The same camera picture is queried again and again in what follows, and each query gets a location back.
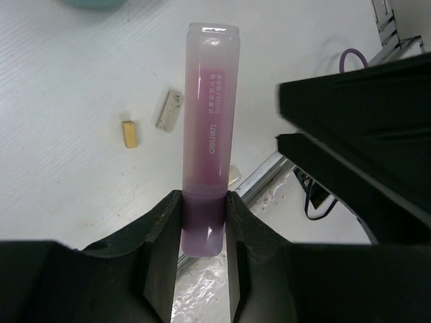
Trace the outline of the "pink highlighter block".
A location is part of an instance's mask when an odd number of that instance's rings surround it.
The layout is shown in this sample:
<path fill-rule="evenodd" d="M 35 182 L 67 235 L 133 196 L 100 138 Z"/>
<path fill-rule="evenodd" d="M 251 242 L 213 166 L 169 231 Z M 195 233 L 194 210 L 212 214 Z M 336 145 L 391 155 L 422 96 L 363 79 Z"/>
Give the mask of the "pink highlighter block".
<path fill-rule="evenodd" d="M 223 246 L 239 58 L 238 27 L 189 26 L 181 248 L 193 258 L 216 256 Z"/>

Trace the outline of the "small tan eraser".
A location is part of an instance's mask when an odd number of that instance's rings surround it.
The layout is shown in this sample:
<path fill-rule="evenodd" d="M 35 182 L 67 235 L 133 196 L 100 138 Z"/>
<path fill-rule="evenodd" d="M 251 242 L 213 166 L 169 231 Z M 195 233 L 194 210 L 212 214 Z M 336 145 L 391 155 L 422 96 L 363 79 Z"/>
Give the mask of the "small tan eraser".
<path fill-rule="evenodd" d="M 133 121 L 123 121 L 121 123 L 124 144 L 127 149 L 134 149 L 138 146 L 135 123 Z"/>

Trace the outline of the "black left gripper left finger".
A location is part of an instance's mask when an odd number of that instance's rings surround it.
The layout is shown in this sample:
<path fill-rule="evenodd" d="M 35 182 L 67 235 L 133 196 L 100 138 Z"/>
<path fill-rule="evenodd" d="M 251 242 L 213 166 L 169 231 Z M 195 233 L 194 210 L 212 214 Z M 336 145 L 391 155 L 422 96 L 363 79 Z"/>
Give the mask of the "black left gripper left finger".
<path fill-rule="evenodd" d="M 169 322 L 178 262 L 182 194 L 83 249 L 91 260 L 93 322 Z"/>

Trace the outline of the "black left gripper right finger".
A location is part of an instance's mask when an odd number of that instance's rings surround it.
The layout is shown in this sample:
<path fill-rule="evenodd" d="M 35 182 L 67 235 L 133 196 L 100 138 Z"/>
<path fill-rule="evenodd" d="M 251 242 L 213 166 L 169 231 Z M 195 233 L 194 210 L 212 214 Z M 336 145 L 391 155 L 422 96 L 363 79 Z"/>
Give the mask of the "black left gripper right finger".
<path fill-rule="evenodd" d="M 256 217 L 235 192 L 226 198 L 231 322 L 288 322 L 287 241 Z"/>

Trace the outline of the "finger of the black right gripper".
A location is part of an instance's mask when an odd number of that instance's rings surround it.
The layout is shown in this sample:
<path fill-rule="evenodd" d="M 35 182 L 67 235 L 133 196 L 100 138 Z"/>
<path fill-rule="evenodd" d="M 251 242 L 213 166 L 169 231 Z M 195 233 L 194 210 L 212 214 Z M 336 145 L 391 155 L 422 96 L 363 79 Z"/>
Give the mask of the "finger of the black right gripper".
<path fill-rule="evenodd" d="M 430 55 L 282 83 L 279 113 L 346 159 L 430 161 Z"/>
<path fill-rule="evenodd" d="M 341 201 L 371 242 L 429 242 L 430 227 L 303 134 L 277 137 L 277 150 Z"/>

